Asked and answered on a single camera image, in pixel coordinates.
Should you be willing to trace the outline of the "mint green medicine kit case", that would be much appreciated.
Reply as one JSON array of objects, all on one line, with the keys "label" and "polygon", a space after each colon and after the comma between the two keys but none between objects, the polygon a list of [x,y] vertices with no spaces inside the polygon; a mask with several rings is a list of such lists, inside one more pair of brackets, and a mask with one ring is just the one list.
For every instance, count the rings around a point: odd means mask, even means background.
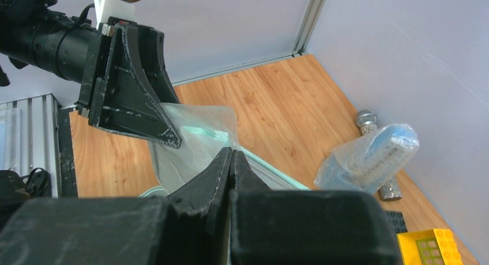
[{"label": "mint green medicine kit case", "polygon": [[159,184],[141,197],[168,196],[204,170],[222,147],[241,150],[252,171],[273,190],[306,190],[307,187],[276,169],[251,151],[239,146],[232,131],[183,126],[184,142],[174,149],[148,142],[152,166]]}]

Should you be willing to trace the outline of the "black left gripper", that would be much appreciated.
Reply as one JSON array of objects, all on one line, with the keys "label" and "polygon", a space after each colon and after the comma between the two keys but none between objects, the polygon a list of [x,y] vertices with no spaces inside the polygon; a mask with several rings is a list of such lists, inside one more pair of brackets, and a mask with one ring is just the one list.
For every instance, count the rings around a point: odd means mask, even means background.
[{"label": "black left gripper", "polygon": [[[95,31],[93,0],[1,0],[1,103],[52,94],[76,102]],[[164,103],[180,104],[166,71],[164,33],[138,24],[116,24],[107,63],[94,83],[89,124],[110,133],[174,149],[182,145]]]}]

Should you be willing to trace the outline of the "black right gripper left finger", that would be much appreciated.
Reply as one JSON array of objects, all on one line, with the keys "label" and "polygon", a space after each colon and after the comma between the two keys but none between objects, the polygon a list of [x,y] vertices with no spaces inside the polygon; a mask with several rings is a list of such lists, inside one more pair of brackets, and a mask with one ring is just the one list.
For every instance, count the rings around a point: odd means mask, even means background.
[{"label": "black right gripper left finger", "polygon": [[226,264],[232,149],[167,197],[37,198],[1,232],[2,264]]}]

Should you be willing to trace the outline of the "white gauze packet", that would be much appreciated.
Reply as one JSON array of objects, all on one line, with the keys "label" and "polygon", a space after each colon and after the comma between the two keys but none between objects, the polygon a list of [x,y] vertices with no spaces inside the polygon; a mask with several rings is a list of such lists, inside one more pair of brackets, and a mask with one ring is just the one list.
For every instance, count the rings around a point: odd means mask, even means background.
[{"label": "white gauze packet", "polygon": [[223,147],[239,149],[235,111],[228,106],[164,103],[182,145],[178,149],[148,142],[158,194],[167,196],[203,171]]}]

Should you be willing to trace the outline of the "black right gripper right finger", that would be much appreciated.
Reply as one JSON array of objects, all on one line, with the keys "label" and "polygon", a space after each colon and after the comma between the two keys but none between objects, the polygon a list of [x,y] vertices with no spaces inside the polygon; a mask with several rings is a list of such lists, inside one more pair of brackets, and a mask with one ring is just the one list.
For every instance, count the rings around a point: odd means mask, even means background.
[{"label": "black right gripper right finger", "polygon": [[232,264],[400,264],[381,205],[360,191],[273,190],[236,151]]}]

